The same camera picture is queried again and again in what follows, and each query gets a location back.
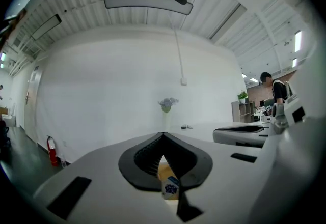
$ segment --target curved light fixture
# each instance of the curved light fixture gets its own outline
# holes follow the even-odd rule
[[[59,15],[58,14],[54,15],[46,22],[44,22],[37,30],[35,30],[35,32],[32,34],[32,38],[34,40],[38,40],[45,33],[47,33],[49,30],[52,30],[55,26],[58,26],[60,23],[61,23],[61,18],[59,17]]]
[[[120,7],[148,7],[170,10],[184,15],[189,15],[193,4],[187,2],[182,5],[175,0],[104,0],[107,9]]]

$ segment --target ceiling beam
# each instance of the ceiling beam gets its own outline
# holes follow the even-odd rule
[[[259,18],[260,22],[265,27],[265,29],[268,33],[269,39],[271,40],[271,42],[274,46],[274,52],[275,52],[277,61],[279,63],[280,69],[282,70],[283,68],[282,68],[281,60],[280,60],[279,54],[277,52],[277,42],[276,42],[273,31],[271,30],[266,17],[261,12],[261,5],[258,4],[257,0],[237,0],[237,1],[239,1],[240,4],[242,4],[248,11],[255,13],[257,15],[257,17]]]

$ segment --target fire extinguisher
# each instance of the fire extinguisher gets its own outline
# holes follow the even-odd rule
[[[57,159],[55,142],[54,142],[53,138],[49,135],[47,136],[47,150],[49,152],[51,164],[53,166],[58,166],[59,162]]]

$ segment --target sticker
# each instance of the sticker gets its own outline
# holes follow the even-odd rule
[[[52,149],[55,149],[56,147],[55,147],[55,143],[54,143],[54,141],[53,140],[48,140],[48,143],[49,143],[49,147],[50,147],[50,150],[52,150]]]

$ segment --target gray floor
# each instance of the gray floor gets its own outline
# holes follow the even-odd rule
[[[61,166],[52,166],[48,154],[29,139],[22,129],[11,128],[8,137],[11,139],[11,148],[0,164],[19,190],[33,195],[43,182],[61,170]]]

